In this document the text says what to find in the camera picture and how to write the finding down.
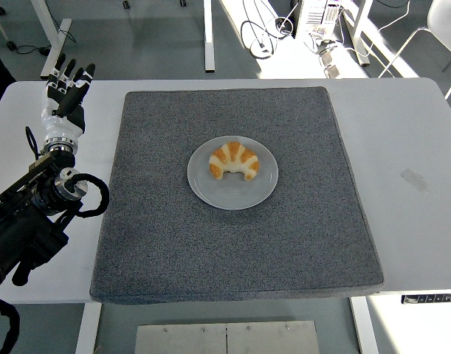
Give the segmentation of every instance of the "white plate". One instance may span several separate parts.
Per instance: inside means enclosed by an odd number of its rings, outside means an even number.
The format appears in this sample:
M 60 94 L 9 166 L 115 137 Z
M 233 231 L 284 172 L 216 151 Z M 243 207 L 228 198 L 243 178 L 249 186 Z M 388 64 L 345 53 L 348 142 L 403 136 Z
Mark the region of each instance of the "white plate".
M 260 170 L 254 179 L 245 181 L 243 173 L 224 173 L 221 180 L 209 171 L 209 158 L 226 142 L 240 142 L 254 151 Z M 246 209 L 264 201 L 278 182 L 278 164 L 262 144 L 244 136 L 220 136 L 201 145 L 190 157 L 187 179 L 195 194 L 213 207 L 226 210 Z

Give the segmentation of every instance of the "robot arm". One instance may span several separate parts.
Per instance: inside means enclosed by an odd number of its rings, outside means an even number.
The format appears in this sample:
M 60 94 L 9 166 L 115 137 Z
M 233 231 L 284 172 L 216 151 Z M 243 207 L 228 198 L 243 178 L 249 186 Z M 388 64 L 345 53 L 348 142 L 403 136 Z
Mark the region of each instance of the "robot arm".
M 74 169 L 78 138 L 85 129 L 81 103 L 89 90 L 95 66 L 78 70 L 71 60 L 61 74 L 62 54 L 44 89 L 41 122 L 47 135 L 28 173 L 0 195 L 0 284 L 17 265 L 13 283 L 25 285 L 31 270 L 47 263 L 68 242 L 64 229 L 74 216 L 101 215 L 109 203 L 109 189 L 100 179 Z M 102 195 L 96 210 L 81 212 L 87 181 Z M 61 213 L 55 222 L 48 216 Z

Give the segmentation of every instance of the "robotic hand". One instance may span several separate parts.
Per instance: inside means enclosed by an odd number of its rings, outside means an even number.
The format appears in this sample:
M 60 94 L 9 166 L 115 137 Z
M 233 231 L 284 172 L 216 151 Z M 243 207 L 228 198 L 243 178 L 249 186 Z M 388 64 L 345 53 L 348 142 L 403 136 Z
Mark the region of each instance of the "robotic hand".
M 44 109 L 41 114 L 41 123 L 47 130 L 44 153 L 57 148 L 68 150 L 75 155 L 78 151 L 78 138 L 85 129 L 81 103 L 91 85 L 95 65 L 88 65 L 85 71 L 79 68 L 73 79 L 69 80 L 76 60 L 71 59 L 63 74 L 59 76 L 65 59 L 65 54 L 58 58 L 44 92 Z

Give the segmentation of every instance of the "gray cushion pad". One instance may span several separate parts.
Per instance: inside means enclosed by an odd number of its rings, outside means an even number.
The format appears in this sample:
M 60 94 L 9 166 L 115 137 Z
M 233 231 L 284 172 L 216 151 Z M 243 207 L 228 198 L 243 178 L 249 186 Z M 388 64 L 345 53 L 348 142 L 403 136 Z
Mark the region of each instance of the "gray cushion pad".
M 257 206 L 216 209 L 187 182 L 193 152 L 224 135 L 257 140 L 276 158 L 278 184 Z M 130 92 L 110 190 L 94 300 L 357 296 L 382 287 L 324 88 Z

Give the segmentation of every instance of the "electronic device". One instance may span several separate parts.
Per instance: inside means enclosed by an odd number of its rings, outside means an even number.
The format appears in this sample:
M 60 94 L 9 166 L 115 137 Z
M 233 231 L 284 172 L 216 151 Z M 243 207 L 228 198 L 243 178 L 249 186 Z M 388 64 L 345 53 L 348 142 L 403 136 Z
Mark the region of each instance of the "electronic device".
M 402 295 L 402 304 L 430 304 L 433 302 L 451 302 L 451 294 Z
M 298 0 L 292 0 L 295 6 Z M 299 0 L 295 10 L 295 38 L 301 41 L 311 36 L 316 41 L 331 39 L 340 15 L 342 0 Z

